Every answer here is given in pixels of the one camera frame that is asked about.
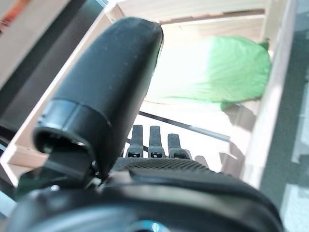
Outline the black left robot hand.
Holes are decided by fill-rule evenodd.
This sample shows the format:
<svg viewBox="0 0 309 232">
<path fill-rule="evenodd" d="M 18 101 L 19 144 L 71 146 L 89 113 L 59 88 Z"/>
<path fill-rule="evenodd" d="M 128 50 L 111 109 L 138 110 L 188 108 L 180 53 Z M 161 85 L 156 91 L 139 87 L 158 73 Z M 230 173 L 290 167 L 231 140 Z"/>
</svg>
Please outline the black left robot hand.
<svg viewBox="0 0 309 232">
<path fill-rule="evenodd" d="M 275 205 L 216 173 L 168 136 L 170 155 L 142 157 L 134 126 L 163 43 L 162 28 L 122 18 L 83 52 L 33 130 L 48 154 L 21 175 L 8 232 L 281 232 Z"/>
</svg>

